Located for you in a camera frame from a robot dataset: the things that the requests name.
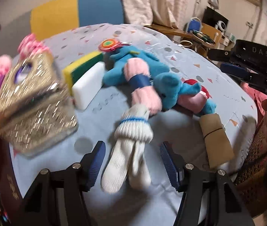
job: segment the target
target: pink plush belly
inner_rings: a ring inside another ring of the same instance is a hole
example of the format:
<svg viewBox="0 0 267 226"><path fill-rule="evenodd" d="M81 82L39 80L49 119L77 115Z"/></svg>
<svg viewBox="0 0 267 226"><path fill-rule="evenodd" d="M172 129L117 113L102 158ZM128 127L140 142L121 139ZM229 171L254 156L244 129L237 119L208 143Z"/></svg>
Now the pink plush belly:
<svg viewBox="0 0 267 226"><path fill-rule="evenodd" d="M179 95L178 104L186 109L191 110L193 113L199 113L207 102L207 96L203 91L196 95Z"/></svg>

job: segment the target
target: sponge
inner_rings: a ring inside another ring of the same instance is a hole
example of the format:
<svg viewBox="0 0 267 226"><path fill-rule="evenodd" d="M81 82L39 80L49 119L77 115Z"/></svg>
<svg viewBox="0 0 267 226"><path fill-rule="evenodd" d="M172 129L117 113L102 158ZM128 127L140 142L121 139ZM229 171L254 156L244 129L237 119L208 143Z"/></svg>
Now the sponge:
<svg viewBox="0 0 267 226"><path fill-rule="evenodd" d="M71 95L73 95L72 86L99 61L103 61L103 54L94 51L74 61L62 70Z"/></svg>
<svg viewBox="0 0 267 226"><path fill-rule="evenodd" d="M102 78L105 73L105 63L98 62L90 68L72 87L75 106L85 110L102 87Z"/></svg>

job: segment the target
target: pink plush ball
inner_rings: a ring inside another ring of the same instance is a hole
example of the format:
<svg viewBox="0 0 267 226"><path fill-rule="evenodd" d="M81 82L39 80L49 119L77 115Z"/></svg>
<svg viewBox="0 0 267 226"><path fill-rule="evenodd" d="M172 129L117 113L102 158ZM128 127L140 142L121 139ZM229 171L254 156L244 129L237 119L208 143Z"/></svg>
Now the pink plush ball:
<svg viewBox="0 0 267 226"><path fill-rule="evenodd" d="M5 76L12 67L12 58L9 55L0 56L0 77Z"/></svg>

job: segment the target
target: navy blue band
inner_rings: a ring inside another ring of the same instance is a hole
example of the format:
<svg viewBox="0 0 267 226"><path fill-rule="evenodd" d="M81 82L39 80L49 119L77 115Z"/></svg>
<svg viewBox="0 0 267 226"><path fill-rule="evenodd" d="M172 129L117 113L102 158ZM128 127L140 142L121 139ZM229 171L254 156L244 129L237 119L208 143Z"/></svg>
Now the navy blue band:
<svg viewBox="0 0 267 226"><path fill-rule="evenodd" d="M148 120L144 119L144 118L139 118L139 117L130 117L130 118L126 118L120 121L120 124L125 122L125 121L141 121L144 123L148 123Z"/></svg>
<svg viewBox="0 0 267 226"><path fill-rule="evenodd" d="M133 76L132 78L130 78L128 83L133 88L133 90L146 86L151 86L149 77L143 74Z"/></svg>

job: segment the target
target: gold glittery bag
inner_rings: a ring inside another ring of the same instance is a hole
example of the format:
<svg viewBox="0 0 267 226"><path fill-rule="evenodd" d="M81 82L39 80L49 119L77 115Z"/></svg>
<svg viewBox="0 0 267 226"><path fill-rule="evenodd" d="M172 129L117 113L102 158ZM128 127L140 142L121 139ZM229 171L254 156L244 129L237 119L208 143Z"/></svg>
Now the gold glittery bag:
<svg viewBox="0 0 267 226"><path fill-rule="evenodd" d="M27 156L56 144L78 129L67 86L52 69L53 57L36 54L18 62L0 90L0 137ZM17 74L31 67L26 78Z"/></svg>

